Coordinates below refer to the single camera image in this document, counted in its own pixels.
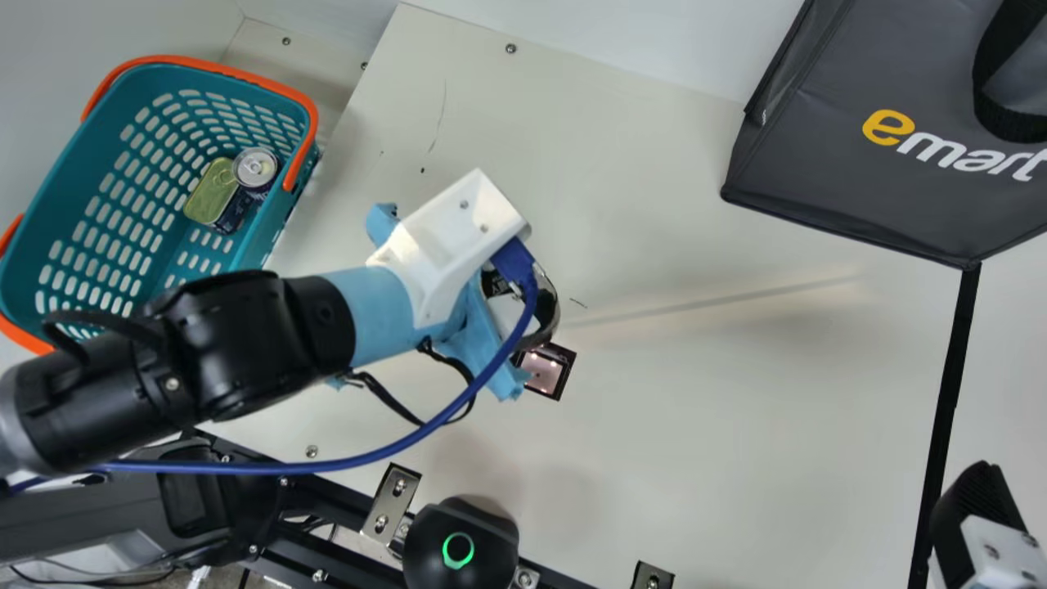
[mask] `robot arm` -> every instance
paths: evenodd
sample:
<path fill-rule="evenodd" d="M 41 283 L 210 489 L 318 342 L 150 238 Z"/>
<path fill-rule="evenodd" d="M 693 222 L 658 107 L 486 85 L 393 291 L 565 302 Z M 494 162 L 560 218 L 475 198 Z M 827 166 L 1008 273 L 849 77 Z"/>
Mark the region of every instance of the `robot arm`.
<path fill-rule="evenodd" d="M 160 294 L 131 319 L 54 314 L 45 332 L 57 352 L 0 379 L 0 476 L 82 472 L 425 340 L 480 372 L 503 342 L 477 276 L 509 249 L 533 263 L 517 237 L 526 221 L 480 171 L 402 221 L 387 205 L 367 221 L 381 243 L 361 267 L 300 278 L 214 276 Z M 530 267 L 505 277 L 535 288 Z M 63 323 L 106 333 L 77 343 Z M 506 363 L 488 386 L 508 399 L 528 378 Z"/>
<path fill-rule="evenodd" d="M 941 496 L 931 514 L 930 538 L 938 589 L 1047 587 L 1047 558 L 995 465 L 974 465 Z"/>

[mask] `black metal pole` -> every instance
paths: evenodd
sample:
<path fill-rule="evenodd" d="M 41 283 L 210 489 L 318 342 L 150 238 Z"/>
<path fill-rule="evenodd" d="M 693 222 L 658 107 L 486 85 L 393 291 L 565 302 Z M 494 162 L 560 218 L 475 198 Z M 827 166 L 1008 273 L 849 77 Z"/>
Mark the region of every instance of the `black metal pole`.
<path fill-rule="evenodd" d="M 931 511 L 941 497 L 941 485 L 945 478 L 949 439 L 953 432 L 956 403 L 960 397 L 963 363 L 967 356 L 967 340 L 971 337 L 971 321 L 975 315 L 975 299 L 978 297 L 981 264 L 974 269 L 964 270 L 960 276 L 960 292 L 956 298 L 956 315 L 953 317 L 953 334 L 949 338 L 945 366 L 941 371 L 938 407 L 934 412 L 931 449 L 928 451 L 927 472 L 923 474 L 923 496 L 919 502 L 919 517 L 916 520 L 916 541 L 913 545 L 913 560 L 909 567 L 909 589 L 927 587 L 928 559 L 931 557 L 931 538 L 928 534 Z"/>

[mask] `basket handle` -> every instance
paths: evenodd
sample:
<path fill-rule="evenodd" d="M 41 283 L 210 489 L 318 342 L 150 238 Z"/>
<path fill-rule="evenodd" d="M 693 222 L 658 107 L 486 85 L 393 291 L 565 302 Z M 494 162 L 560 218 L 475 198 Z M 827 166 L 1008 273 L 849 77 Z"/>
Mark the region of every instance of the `basket handle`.
<path fill-rule="evenodd" d="M 120 76 L 121 73 L 131 69 L 132 67 L 154 64 L 154 63 L 168 63 L 174 65 L 180 65 L 184 67 L 192 67 L 194 69 L 202 69 L 204 71 L 211 71 L 215 73 L 221 73 L 222 75 L 228 75 L 229 77 L 236 77 L 243 82 L 249 82 L 255 86 L 261 86 L 266 90 L 270 90 L 277 94 L 283 94 L 284 96 L 302 105 L 307 112 L 309 112 L 309 132 L 302 139 L 302 144 L 298 145 L 298 150 L 294 155 L 294 159 L 291 160 L 291 164 L 287 167 L 287 175 L 284 177 L 284 189 L 287 191 L 294 191 L 294 184 L 298 179 L 298 171 L 302 168 L 302 164 L 306 160 L 306 155 L 309 154 L 309 149 L 312 146 L 313 141 L 316 139 L 316 126 L 319 120 L 319 113 L 316 111 L 316 105 L 313 104 L 312 98 L 305 95 L 298 90 L 291 88 L 290 86 L 285 86 L 279 82 L 273 82 L 268 77 L 262 77 L 249 71 L 244 71 L 242 69 L 236 69 L 232 67 L 217 64 L 215 62 L 208 62 L 205 60 L 198 60 L 195 58 L 186 58 L 184 55 L 147 55 L 144 58 L 138 58 L 136 60 L 131 60 L 116 67 L 116 69 L 109 72 L 109 75 L 102 81 L 98 88 L 94 90 L 94 94 L 91 95 L 91 99 L 88 100 L 87 107 L 84 108 L 84 113 L 81 114 L 81 121 L 87 120 L 87 116 L 91 114 L 94 106 L 98 104 L 102 96 L 106 95 L 109 91 L 109 87 L 113 85 L 113 82 Z"/>
<path fill-rule="evenodd" d="M 18 230 L 18 225 L 22 222 L 22 217 L 24 216 L 19 214 L 15 217 L 10 226 L 3 232 L 3 236 L 0 236 L 0 257 L 7 251 L 7 245 L 10 244 L 10 240 L 15 236 L 15 231 Z M 0 333 L 6 336 L 12 342 L 37 356 L 44 356 L 54 352 L 54 346 L 15 325 L 2 312 L 0 312 Z"/>

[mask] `can lid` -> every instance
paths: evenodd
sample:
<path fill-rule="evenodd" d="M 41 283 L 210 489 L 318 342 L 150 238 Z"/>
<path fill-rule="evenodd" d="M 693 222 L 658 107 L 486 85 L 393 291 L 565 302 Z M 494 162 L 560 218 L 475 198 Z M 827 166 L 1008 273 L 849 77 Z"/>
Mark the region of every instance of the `can lid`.
<path fill-rule="evenodd" d="M 232 172 L 232 160 L 219 157 L 207 165 L 182 211 L 190 219 L 209 225 L 222 216 L 239 187 Z"/>
<path fill-rule="evenodd" d="M 237 181 L 253 188 L 264 186 L 276 177 L 276 156 L 265 148 L 249 148 L 240 152 L 233 161 Z"/>

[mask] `metal bracket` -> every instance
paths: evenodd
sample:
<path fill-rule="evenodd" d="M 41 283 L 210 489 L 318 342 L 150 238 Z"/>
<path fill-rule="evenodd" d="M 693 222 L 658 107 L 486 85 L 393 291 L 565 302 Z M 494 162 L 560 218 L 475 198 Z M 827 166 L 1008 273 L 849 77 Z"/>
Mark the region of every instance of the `metal bracket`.
<path fill-rule="evenodd" d="M 539 579 L 541 579 L 541 573 L 538 571 L 518 565 L 516 572 L 513 573 L 513 583 L 510 589 L 538 589 Z"/>
<path fill-rule="evenodd" d="M 639 561 L 632 575 L 632 589 L 672 589 L 675 574 Z"/>
<path fill-rule="evenodd" d="M 421 480 L 422 475 L 391 463 L 378 485 L 375 502 L 360 534 L 388 547 L 400 530 Z"/>
<path fill-rule="evenodd" d="M 400 519 L 400 524 L 396 526 L 396 534 L 393 536 L 393 541 L 389 542 L 387 548 L 389 553 L 397 558 L 397 560 L 403 560 L 403 543 L 407 540 L 407 533 L 410 531 L 410 524 L 415 523 L 415 518 L 407 515 Z"/>

